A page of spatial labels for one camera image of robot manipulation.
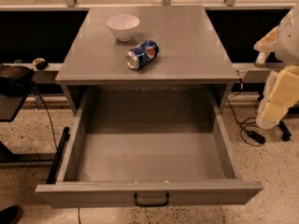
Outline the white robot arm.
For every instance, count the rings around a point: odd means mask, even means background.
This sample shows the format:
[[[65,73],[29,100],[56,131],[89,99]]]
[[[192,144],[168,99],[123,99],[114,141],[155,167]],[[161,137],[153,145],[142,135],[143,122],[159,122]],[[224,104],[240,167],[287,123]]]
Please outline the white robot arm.
[[[299,3],[253,48],[263,53],[274,52],[285,64],[280,72],[268,76],[258,108],[256,124],[272,129],[299,101]]]

